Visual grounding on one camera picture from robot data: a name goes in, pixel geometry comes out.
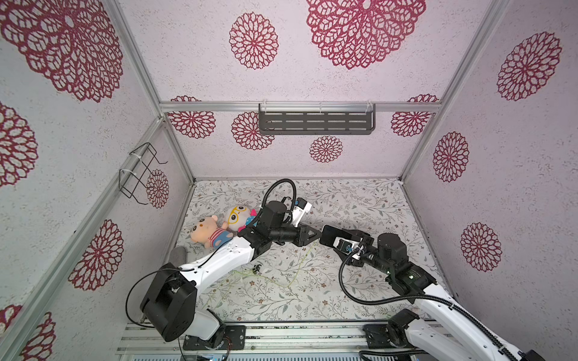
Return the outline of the black smartphone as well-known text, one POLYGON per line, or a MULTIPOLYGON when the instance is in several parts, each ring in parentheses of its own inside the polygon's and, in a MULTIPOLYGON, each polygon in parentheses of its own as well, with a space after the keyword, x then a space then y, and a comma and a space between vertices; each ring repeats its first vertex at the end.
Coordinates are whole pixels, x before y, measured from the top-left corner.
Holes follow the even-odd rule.
POLYGON ((330 225, 323 227, 319 242, 321 245, 341 251, 344 251, 346 248, 351 249, 351 246, 355 243, 350 232, 330 225))

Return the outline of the green wired earphones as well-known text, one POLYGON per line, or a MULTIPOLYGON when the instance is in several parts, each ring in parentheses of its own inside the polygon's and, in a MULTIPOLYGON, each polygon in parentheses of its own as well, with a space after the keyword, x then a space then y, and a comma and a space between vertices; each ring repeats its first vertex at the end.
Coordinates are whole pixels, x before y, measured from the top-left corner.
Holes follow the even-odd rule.
POLYGON ((266 280, 279 287, 290 287, 305 277, 311 268, 317 267, 315 258, 319 249, 317 242, 305 247, 272 243, 267 252, 234 269, 231 274, 266 280))

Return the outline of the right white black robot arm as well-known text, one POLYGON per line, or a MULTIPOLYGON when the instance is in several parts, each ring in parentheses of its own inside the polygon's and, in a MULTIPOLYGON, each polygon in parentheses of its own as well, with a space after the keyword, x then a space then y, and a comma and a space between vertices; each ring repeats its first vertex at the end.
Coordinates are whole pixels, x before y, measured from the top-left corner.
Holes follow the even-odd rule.
POLYGON ((463 308, 438 284, 436 279, 409 260, 406 245, 399 236, 383 233, 373 238, 358 230, 338 236, 331 242, 342 253, 338 281, 352 301, 366 306, 408 301, 432 316, 450 334, 440 334, 416 313, 403 309, 386 325, 388 341, 398 354, 428 353, 438 360, 541 360, 535 350, 522 351, 492 332, 463 308), (371 266, 385 274, 396 296, 364 300, 351 294, 343 281, 346 266, 371 266))

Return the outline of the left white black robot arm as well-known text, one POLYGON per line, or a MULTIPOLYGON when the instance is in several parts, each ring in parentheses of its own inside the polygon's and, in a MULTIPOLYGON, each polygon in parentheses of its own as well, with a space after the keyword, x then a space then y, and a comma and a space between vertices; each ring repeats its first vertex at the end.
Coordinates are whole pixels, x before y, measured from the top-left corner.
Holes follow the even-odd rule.
POLYGON ((197 311, 198 296, 233 269, 265 254, 274 243, 304 247, 319 239, 319 231, 301 224, 311 208, 300 197, 291 210, 283 202, 268 202, 250 224, 212 254, 179 267, 163 265, 141 302, 144 316, 164 341, 188 335, 210 348, 218 347, 224 339, 224 322, 212 311, 197 311))

